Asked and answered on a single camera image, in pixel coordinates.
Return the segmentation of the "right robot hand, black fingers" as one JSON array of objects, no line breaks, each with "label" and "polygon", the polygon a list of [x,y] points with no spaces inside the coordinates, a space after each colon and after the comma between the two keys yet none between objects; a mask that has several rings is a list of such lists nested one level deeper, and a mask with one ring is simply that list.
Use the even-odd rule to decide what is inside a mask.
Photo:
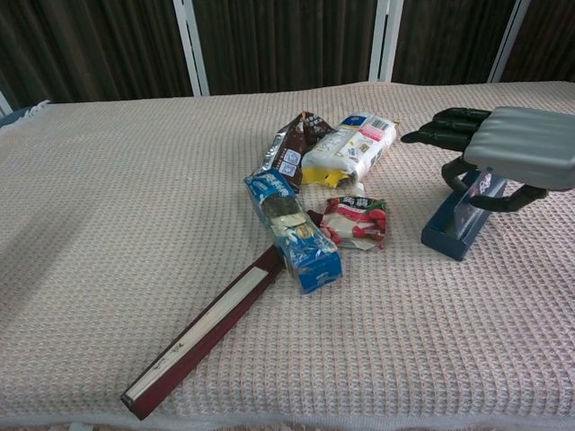
[{"label": "right robot hand, black fingers", "polygon": [[521,184],[506,197],[469,198],[469,204],[481,210],[517,212],[550,192],[574,189],[572,114],[516,106],[451,107],[403,134],[401,141],[457,152],[441,168],[442,179],[454,191],[465,193],[468,187],[459,176],[475,170]]}]

